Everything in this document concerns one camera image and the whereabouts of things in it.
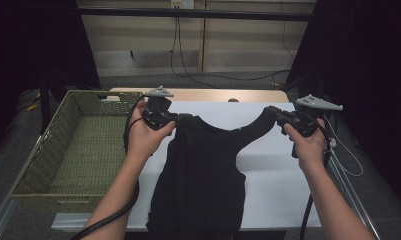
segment white cable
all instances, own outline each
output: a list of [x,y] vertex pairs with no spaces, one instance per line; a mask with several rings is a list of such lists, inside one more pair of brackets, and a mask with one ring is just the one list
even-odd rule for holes
[[337,137],[337,134],[335,133],[333,127],[331,126],[331,123],[330,123],[330,121],[328,120],[328,118],[327,118],[326,116],[324,116],[324,118],[325,118],[325,120],[327,121],[328,126],[330,127],[331,131],[334,133],[334,136],[335,136],[335,138],[337,139],[337,141],[341,144],[341,146],[344,147],[344,149],[346,149],[347,152],[350,153],[350,155],[353,156],[353,158],[354,158],[354,159],[356,160],[356,162],[358,163],[358,165],[359,165],[359,167],[360,167],[360,173],[359,173],[359,174],[355,174],[355,173],[350,172],[349,170],[347,170],[347,169],[343,166],[343,164],[340,163],[340,161],[338,161],[337,158],[333,158],[333,159],[334,159],[335,161],[337,161],[338,164],[340,164],[341,168],[342,168],[345,172],[347,172],[348,174],[350,174],[350,175],[352,175],[352,176],[354,176],[354,177],[360,177],[360,176],[362,176],[362,174],[363,174],[363,167],[362,167],[362,164],[361,164],[360,161],[356,158],[356,156],[355,156],[346,146],[344,146],[344,144],[343,144],[343,143],[340,141],[340,139]]

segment black curtain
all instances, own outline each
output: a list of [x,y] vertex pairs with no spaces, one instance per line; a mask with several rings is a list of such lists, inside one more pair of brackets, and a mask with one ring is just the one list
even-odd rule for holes
[[[323,92],[344,106],[342,117],[401,198],[401,1],[358,0],[345,12],[334,29],[327,23],[308,26],[291,81],[310,72],[318,76]],[[332,36],[317,34],[320,30]],[[305,93],[319,88],[313,82],[302,85]]]
[[81,17],[23,10],[31,4],[76,7],[75,0],[0,0],[0,136],[15,115],[19,94],[39,88],[42,77],[58,100],[65,85],[100,88]]

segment person's left hand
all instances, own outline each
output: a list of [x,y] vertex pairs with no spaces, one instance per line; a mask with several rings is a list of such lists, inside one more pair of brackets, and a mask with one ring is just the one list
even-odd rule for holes
[[[132,113],[129,125],[137,119],[142,118],[141,109],[146,106],[146,102],[140,101]],[[135,154],[138,157],[147,159],[159,148],[162,140],[170,135],[175,128],[175,122],[168,123],[163,128],[155,131],[151,129],[143,119],[135,122],[129,131],[128,154]]]

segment wrist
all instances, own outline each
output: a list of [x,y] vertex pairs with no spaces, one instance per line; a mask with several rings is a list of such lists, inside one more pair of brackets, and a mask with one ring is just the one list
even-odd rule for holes
[[124,163],[126,165],[133,165],[134,167],[144,167],[144,164],[147,162],[150,156],[147,153],[137,152],[137,151],[128,151],[125,157]]
[[305,176],[315,176],[326,173],[324,164],[322,162],[317,162],[314,164],[306,164],[301,167]]

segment green basket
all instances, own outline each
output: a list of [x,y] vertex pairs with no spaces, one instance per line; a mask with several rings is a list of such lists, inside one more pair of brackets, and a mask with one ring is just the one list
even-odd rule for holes
[[124,160],[126,118],[141,95],[69,91],[11,197],[37,211],[92,212]]

